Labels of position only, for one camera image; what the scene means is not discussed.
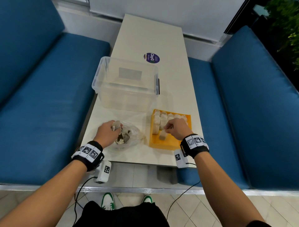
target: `white sneaker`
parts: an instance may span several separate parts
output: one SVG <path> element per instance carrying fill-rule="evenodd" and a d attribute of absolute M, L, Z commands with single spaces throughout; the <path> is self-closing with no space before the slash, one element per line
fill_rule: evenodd
<path fill-rule="evenodd" d="M 143 198 L 142 202 L 150 202 L 150 203 L 152 203 L 152 198 L 150 196 L 145 196 Z"/>
<path fill-rule="evenodd" d="M 102 203 L 101 203 L 101 208 L 103 208 L 104 210 L 107 210 L 107 211 L 115 210 L 114 198 L 110 192 L 107 192 L 104 194 Z"/>

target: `purple sticker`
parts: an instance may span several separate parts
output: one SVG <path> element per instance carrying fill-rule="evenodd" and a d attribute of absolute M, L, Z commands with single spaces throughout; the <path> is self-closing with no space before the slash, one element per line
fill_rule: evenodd
<path fill-rule="evenodd" d="M 158 63 L 160 61 L 159 56 L 153 53 L 147 53 L 143 57 L 149 63 Z"/>

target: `white table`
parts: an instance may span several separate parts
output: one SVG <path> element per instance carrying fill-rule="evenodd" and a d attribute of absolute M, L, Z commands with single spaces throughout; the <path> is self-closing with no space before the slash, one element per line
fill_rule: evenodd
<path fill-rule="evenodd" d="M 193 132 L 203 135 L 182 29 L 126 14 L 111 57 L 146 63 L 146 53 L 160 57 L 160 62 L 155 64 L 159 68 L 160 79 L 156 108 L 190 114 Z M 125 151 L 105 148 L 105 160 L 176 166 L 173 151 L 148 146 L 151 114 L 152 111 L 142 113 L 104 108 L 97 97 L 82 144 L 93 140 L 98 126 L 103 122 L 112 119 L 127 121 L 145 134 L 144 143 Z M 190 156 L 188 161 L 194 163 Z"/>

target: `blue cushion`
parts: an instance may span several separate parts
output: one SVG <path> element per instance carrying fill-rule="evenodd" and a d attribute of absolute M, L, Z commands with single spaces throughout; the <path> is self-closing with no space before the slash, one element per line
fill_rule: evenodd
<path fill-rule="evenodd" d="M 0 104 L 61 34 L 51 0 L 0 1 Z"/>
<path fill-rule="evenodd" d="M 248 27 L 212 64 L 251 186 L 298 190 L 298 91 Z"/>
<path fill-rule="evenodd" d="M 211 64 L 188 59 L 202 132 L 210 154 L 241 189 L 248 189 Z M 178 169 L 177 177 L 181 184 L 193 185 L 199 182 L 195 168 Z"/>
<path fill-rule="evenodd" d="M 63 34 L 0 110 L 0 182 L 43 184 L 75 149 L 107 42 Z"/>

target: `black wrist strap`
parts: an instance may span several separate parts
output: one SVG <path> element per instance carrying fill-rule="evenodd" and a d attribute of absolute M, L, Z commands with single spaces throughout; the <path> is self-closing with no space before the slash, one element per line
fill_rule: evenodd
<path fill-rule="evenodd" d="M 181 142 L 181 150 L 184 157 L 190 155 L 192 158 L 200 152 L 210 152 L 204 138 L 198 134 L 190 134 L 186 136 Z"/>
<path fill-rule="evenodd" d="M 90 141 L 82 145 L 72 156 L 73 160 L 79 160 L 87 167 L 87 172 L 95 170 L 104 159 L 103 148 L 97 141 Z"/>

